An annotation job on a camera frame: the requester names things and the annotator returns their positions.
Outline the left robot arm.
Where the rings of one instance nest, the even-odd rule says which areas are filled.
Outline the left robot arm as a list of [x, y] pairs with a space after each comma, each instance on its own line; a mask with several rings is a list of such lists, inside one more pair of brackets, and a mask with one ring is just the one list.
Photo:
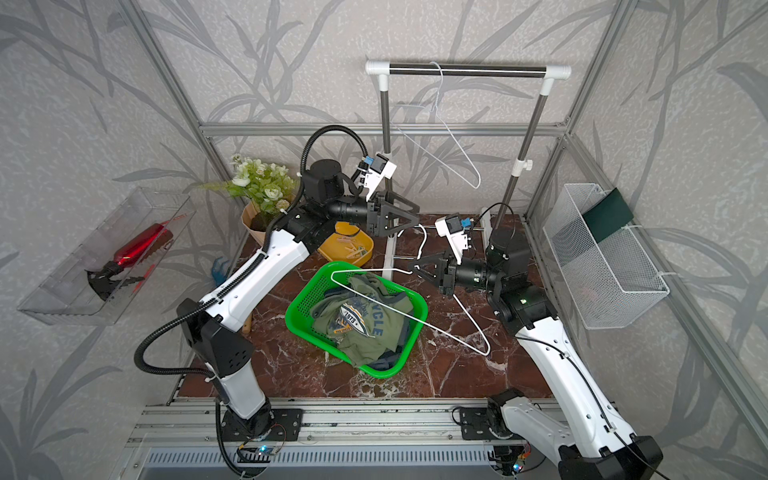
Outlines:
[[[274, 423], [270, 402], [251, 364], [254, 347], [241, 334], [247, 317], [285, 275], [334, 233], [337, 222], [355, 224], [372, 237], [388, 237], [419, 221], [417, 205], [378, 188], [395, 173], [391, 154], [364, 151], [352, 176], [345, 175], [336, 160], [308, 161], [314, 143], [333, 132], [362, 141], [343, 125], [315, 131], [300, 157], [298, 191], [268, 224], [262, 247], [201, 300], [180, 304], [177, 318], [150, 333], [134, 353], [134, 363], [143, 372], [202, 375], [212, 382], [220, 397], [216, 424], [232, 426], [246, 439], [266, 435]], [[202, 367], [160, 367], [147, 362], [149, 346], [176, 327], [183, 330]]]

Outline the beige clothespin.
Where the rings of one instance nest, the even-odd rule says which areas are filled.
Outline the beige clothespin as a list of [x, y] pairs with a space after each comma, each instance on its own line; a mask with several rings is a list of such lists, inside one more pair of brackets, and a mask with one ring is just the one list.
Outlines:
[[346, 259], [362, 258], [368, 254], [368, 249], [363, 244], [358, 243], [351, 237], [342, 237], [338, 240], [338, 242], [346, 250]]

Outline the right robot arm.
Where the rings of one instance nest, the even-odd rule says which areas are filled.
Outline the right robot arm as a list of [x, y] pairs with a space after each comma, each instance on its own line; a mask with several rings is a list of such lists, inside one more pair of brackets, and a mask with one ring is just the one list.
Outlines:
[[475, 220], [458, 214], [436, 219], [448, 242], [441, 253], [414, 260], [412, 269], [441, 294], [480, 291], [495, 318], [525, 349], [546, 381], [564, 418], [557, 420], [517, 389], [488, 400], [489, 433], [520, 437], [557, 468], [562, 479], [650, 479], [663, 453], [641, 436], [601, 391], [573, 348], [546, 292], [529, 279], [532, 260], [523, 233], [500, 227], [480, 259], [467, 255]]

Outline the navy blue tank top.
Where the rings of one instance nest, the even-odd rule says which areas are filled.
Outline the navy blue tank top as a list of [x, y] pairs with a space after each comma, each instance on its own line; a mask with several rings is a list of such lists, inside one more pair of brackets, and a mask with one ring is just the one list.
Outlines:
[[376, 371], [389, 370], [399, 361], [402, 352], [403, 346], [398, 346], [395, 351], [385, 350], [378, 359], [368, 363], [367, 366]]

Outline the green tank top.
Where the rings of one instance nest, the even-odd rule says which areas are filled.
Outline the green tank top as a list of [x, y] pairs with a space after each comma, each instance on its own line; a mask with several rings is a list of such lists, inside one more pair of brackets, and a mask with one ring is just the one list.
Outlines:
[[355, 367], [367, 366], [385, 350], [395, 351], [410, 335], [413, 304], [391, 293], [372, 273], [355, 274], [347, 287], [328, 290], [310, 309], [313, 328], [332, 340]]

